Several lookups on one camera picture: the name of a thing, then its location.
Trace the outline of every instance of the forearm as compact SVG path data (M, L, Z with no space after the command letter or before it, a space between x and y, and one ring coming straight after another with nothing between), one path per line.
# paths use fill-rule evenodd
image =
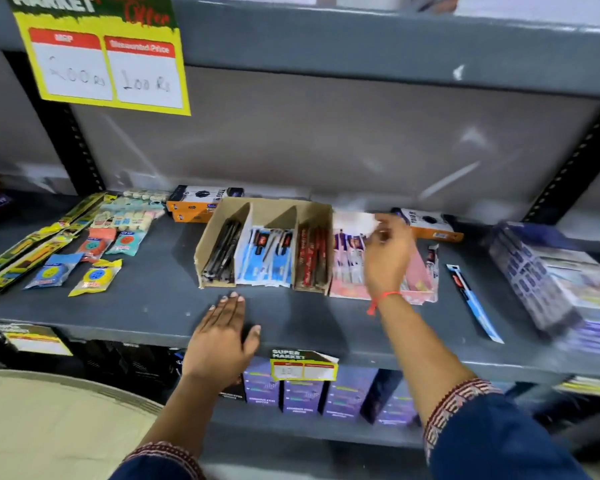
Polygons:
M215 386L183 377L140 446L166 441L199 457L217 397Z
M378 310L423 423L456 385L475 377L400 295L380 300Z

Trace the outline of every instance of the pen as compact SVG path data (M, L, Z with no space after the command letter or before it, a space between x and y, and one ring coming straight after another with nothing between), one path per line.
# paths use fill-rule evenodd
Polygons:
M478 298L476 298L475 293L471 290L469 284L467 284L466 280L464 279L464 276L460 271L460 266L456 264L448 264L447 269L449 270L449 273L451 273L451 277L453 278L458 291L460 291L460 294L463 296L467 305L469 305L469 308L471 308L473 316L476 320L478 320L478 323L482 325L482 328L485 330L485 332L487 332L489 338L494 342L503 344L504 340L498 335L498 332L491 324L487 314L484 312L484 309L478 301Z

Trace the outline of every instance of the red thread bracelet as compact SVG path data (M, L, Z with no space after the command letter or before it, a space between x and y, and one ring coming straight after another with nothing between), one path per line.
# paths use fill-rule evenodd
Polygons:
M402 296L402 293L400 293L400 291L387 291L386 293L382 293L382 295L380 295L380 298L374 298L373 300L371 300L371 305L367 310L367 315L374 316L376 314L376 308L378 307L378 303L380 303L380 300L382 298L386 298L391 294L399 294L400 296Z

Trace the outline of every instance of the embroidered sleeve cuff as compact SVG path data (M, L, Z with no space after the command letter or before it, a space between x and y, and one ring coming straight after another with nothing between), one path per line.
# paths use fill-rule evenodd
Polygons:
M197 460L193 458L188 451L166 441L142 445L129 453L122 463L139 456L154 456L171 460L176 462L184 471L186 471L191 477L191 480L204 480L205 478Z
M458 384L444 396L438 407L433 411L424 430L424 448L427 462L429 462L431 452L436 447L438 438L449 419L467 402L485 394L502 394L502 391L488 381L471 379Z

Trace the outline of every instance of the sleeve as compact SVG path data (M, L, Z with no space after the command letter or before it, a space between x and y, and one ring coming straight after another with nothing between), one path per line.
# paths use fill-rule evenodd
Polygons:
M109 480L205 480L205 476L187 451L160 442L129 453Z
M455 387L425 428L436 480L585 480L589 477L528 414L487 381Z

